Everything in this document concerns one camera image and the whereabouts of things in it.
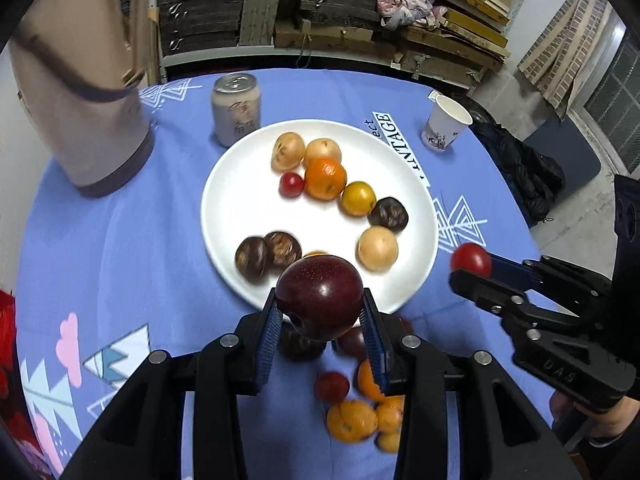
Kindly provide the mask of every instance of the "paper cup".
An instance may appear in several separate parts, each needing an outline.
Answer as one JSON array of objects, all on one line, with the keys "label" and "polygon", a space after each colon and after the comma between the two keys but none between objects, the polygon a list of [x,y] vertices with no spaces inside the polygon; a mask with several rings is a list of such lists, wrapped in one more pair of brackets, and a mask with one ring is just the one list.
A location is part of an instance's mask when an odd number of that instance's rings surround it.
[{"label": "paper cup", "polygon": [[422,142],[438,152],[443,152],[472,122],[473,119],[465,107],[453,99],[439,95],[424,125]]}]

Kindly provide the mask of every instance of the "blue tablecloth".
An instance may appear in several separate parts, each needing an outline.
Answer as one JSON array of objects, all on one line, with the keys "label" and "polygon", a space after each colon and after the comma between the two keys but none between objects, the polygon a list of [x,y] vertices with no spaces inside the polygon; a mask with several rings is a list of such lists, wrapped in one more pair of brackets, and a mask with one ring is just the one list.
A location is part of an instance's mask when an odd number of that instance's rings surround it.
[{"label": "blue tablecloth", "polygon": [[[469,240],[511,260],[539,255],[506,184],[473,134],[466,130],[443,154],[427,149],[420,132],[433,102],[430,89],[412,82],[326,70],[254,74],[263,92],[262,124],[319,118],[371,132],[372,112],[391,115],[430,181],[440,223],[433,270],[399,314],[444,351],[490,351],[549,421],[550,389],[511,363],[513,349],[498,319],[447,285],[450,252]],[[252,312],[218,276],[200,234],[200,195],[223,153],[211,140],[215,79],[201,76],[142,92],[156,147],[123,189],[100,200],[82,198],[55,162],[40,185],[22,248],[17,341],[38,438],[58,472],[150,349],[172,355],[200,350]],[[276,355],[263,393],[239,400],[250,478],[392,478],[395,456],[378,451],[373,440],[341,444],[324,428],[326,407],[314,399],[314,379],[328,369],[350,377],[354,368],[354,360],[330,348],[309,364]],[[350,396],[357,395],[352,388]],[[188,415],[184,429],[186,478]],[[450,441],[456,439],[451,432]],[[456,477],[458,459],[453,450],[450,478]]]}]

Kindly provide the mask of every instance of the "mesh screen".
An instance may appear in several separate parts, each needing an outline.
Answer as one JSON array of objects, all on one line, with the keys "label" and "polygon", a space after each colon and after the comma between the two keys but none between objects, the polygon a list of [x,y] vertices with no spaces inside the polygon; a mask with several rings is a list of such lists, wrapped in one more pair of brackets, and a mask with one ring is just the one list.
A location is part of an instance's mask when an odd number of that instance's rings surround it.
[{"label": "mesh screen", "polygon": [[640,165],[640,52],[628,34],[585,105],[629,172]]}]

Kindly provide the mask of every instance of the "electric kettle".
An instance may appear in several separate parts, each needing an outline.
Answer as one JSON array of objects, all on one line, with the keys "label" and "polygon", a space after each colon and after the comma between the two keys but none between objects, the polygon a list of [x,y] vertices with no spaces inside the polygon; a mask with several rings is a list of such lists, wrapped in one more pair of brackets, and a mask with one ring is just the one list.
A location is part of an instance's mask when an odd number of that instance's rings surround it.
[{"label": "electric kettle", "polygon": [[154,146],[138,85],[148,61],[148,0],[36,0],[10,42],[22,102],[71,182],[105,196]]}]

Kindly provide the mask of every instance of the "white plate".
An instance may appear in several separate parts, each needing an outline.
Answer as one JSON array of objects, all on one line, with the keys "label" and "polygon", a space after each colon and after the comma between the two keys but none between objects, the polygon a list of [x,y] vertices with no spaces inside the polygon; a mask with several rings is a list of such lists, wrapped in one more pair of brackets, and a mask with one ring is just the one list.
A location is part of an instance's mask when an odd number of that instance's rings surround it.
[{"label": "white plate", "polygon": [[[271,169],[271,150],[278,136],[297,132],[311,142],[328,137],[342,150],[348,182],[363,180],[378,199],[397,198],[409,213],[398,235],[399,256],[384,273],[361,266],[355,248],[369,227],[366,217],[351,218],[336,201],[318,202],[306,195],[287,199],[278,193],[280,174]],[[297,171],[304,175],[300,166]],[[302,253],[327,251],[349,260],[371,289],[380,312],[392,313],[409,300],[427,279],[438,247],[436,213],[429,192],[406,161],[391,147],[353,126],[321,120],[270,124],[229,148],[216,163],[202,192],[202,235],[220,276],[254,307],[261,310],[277,276],[253,285],[236,269],[236,249],[247,236],[270,231],[293,234]]]}]

